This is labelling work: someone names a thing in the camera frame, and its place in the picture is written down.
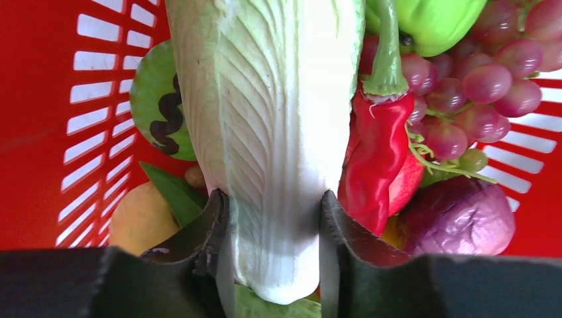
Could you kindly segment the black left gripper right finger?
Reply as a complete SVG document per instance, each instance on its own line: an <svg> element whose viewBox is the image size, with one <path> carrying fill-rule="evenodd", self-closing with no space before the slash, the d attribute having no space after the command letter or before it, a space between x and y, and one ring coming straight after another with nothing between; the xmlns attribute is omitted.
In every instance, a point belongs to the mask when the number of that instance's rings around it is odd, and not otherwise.
<svg viewBox="0 0 562 318"><path fill-rule="evenodd" d="M320 201L322 317L417 317L416 295L394 286L410 257L344 211L328 190Z"/></svg>

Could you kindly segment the pale green napa cabbage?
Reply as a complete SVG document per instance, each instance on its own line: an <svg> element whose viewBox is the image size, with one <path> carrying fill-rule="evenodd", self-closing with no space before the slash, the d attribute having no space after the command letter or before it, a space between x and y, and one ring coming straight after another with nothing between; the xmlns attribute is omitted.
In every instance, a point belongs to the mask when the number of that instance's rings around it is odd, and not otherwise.
<svg viewBox="0 0 562 318"><path fill-rule="evenodd" d="M288 305L319 283L363 1L167 1L184 116L208 190L230 198L234 279Z"/></svg>

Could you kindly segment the red plastic basket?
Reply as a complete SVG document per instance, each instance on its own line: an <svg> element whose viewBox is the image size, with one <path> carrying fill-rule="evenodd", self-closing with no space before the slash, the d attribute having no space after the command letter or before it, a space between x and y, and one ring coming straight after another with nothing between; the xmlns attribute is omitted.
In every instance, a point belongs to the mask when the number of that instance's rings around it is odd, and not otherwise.
<svg viewBox="0 0 562 318"><path fill-rule="evenodd" d="M139 162L187 163L136 130L129 88L169 37L163 1L1 2L1 248L106 244L117 202L145 182ZM506 253L561 255L561 72L543 103L482 149L516 214Z"/></svg>

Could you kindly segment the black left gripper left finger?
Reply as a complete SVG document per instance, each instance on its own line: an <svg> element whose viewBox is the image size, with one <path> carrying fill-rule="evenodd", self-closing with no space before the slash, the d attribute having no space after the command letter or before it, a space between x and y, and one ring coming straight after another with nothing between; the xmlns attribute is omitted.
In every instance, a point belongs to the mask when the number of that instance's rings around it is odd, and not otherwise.
<svg viewBox="0 0 562 318"><path fill-rule="evenodd" d="M179 232L142 253L178 273L165 283L157 317L234 317L229 198L211 192L201 214Z"/></svg>

